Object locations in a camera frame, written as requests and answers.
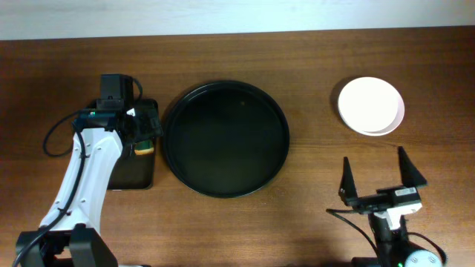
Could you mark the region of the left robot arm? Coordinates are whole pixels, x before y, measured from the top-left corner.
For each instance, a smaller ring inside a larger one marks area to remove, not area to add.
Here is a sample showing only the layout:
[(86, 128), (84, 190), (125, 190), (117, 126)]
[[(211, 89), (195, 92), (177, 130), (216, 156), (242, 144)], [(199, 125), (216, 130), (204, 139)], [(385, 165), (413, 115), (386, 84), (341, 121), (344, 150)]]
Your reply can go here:
[(14, 266), (120, 266), (100, 235), (105, 195), (115, 179), (122, 189), (151, 186), (163, 135), (157, 102), (134, 93), (142, 89), (132, 76), (103, 74), (95, 103), (68, 115), (68, 168), (39, 228), (19, 235)]

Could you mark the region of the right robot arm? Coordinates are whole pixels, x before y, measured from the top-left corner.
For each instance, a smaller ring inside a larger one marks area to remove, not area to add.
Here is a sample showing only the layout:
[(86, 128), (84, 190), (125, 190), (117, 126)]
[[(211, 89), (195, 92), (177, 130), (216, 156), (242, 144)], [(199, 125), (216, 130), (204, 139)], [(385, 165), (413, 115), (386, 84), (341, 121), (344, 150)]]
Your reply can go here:
[[(348, 210), (328, 209), (327, 213), (344, 221), (368, 241), (375, 257), (354, 257), (352, 266), (411, 267), (445, 266), (447, 254), (432, 240), (407, 230), (405, 217), (422, 208), (419, 188), (428, 181), (410, 161), (402, 146), (398, 147), (400, 186), (378, 189), (376, 194), (360, 197), (356, 190), (350, 161), (343, 159), (343, 174), (338, 195)], [(361, 214), (368, 217), (373, 239), (362, 229), (342, 217)]]

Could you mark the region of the green yellow sponge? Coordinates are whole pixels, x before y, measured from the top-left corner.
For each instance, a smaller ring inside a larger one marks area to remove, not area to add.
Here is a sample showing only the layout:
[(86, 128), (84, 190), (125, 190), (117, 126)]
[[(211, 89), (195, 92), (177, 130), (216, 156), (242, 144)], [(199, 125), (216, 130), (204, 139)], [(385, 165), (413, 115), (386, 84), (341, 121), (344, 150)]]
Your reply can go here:
[(138, 142), (134, 145), (134, 153), (137, 156), (143, 156), (154, 153), (154, 142), (152, 140), (146, 140)]

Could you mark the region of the white plate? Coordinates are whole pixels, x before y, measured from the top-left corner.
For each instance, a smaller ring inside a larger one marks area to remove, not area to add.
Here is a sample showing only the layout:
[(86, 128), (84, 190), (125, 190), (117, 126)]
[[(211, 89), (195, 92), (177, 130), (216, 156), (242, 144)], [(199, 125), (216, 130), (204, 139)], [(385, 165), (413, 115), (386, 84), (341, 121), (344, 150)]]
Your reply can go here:
[(389, 82), (376, 77), (349, 81), (337, 98), (343, 122), (353, 131), (366, 136), (384, 136), (402, 123), (404, 100)]
[(363, 100), (340, 100), (338, 112), (353, 131), (366, 136), (384, 136), (402, 123), (405, 105), (402, 97), (370, 97)]

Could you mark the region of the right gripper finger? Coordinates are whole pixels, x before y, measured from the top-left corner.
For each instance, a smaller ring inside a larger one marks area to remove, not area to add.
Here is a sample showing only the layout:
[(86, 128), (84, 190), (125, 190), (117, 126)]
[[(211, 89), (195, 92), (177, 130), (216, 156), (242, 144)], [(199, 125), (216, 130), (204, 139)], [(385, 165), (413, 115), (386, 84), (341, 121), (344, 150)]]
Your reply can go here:
[(350, 167), (350, 161), (347, 157), (343, 159), (343, 173), (338, 190), (338, 195), (342, 200), (357, 200), (358, 194), (353, 179), (353, 173)]
[(398, 147), (399, 170), (402, 184), (406, 188), (420, 188), (426, 186), (428, 181), (422, 176), (416, 166), (410, 161), (409, 156), (402, 146)]

